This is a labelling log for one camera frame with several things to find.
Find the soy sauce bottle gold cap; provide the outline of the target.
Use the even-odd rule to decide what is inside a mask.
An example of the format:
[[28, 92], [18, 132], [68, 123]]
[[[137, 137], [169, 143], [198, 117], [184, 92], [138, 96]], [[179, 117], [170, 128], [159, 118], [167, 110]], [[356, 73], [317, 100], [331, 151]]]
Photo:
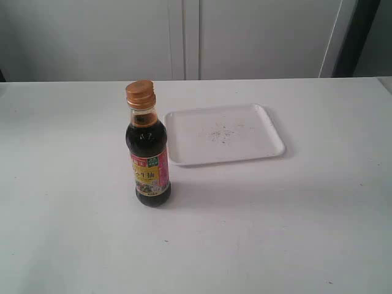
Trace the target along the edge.
[[156, 111], [153, 82], [138, 80], [126, 87], [130, 123], [126, 145], [135, 178], [135, 194], [148, 207], [163, 205], [170, 197], [167, 130]]

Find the white plastic tray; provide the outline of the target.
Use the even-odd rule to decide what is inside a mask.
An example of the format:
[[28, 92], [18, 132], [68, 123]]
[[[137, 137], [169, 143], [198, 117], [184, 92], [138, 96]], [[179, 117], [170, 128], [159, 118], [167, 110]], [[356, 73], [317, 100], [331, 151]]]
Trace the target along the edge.
[[281, 156], [285, 145], [259, 104], [173, 111], [164, 117], [174, 165], [220, 164]]

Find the white cabinet doors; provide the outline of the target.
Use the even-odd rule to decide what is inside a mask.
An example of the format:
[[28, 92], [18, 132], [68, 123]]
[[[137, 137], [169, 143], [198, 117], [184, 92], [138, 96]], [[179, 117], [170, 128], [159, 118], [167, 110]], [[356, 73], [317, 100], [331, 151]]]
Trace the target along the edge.
[[7, 81], [330, 77], [352, 1], [2, 1]]

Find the dark vertical post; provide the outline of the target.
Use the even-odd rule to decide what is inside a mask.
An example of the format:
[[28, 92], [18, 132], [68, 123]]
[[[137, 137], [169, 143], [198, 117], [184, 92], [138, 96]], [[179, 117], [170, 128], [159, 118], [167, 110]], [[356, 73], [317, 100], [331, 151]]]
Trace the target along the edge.
[[332, 77], [353, 77], [381, 0], [356, 1]]

